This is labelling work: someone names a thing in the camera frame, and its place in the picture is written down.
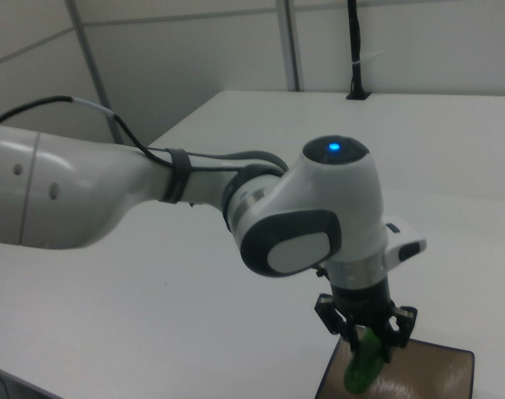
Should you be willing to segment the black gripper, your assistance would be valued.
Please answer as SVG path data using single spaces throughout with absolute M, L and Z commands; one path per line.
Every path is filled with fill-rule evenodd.
M 391 305 L 388 278 L 367 288 L 348 289 L 331 285 L 332 296 L 322 293 L 314 309 L 326 329 L 349 343 L 357 352 L 360 340 L 355 325 L 380 329 L 381 354 L 390 362 L 396 348 L 405 348 L 418 316 L 418 309 Z

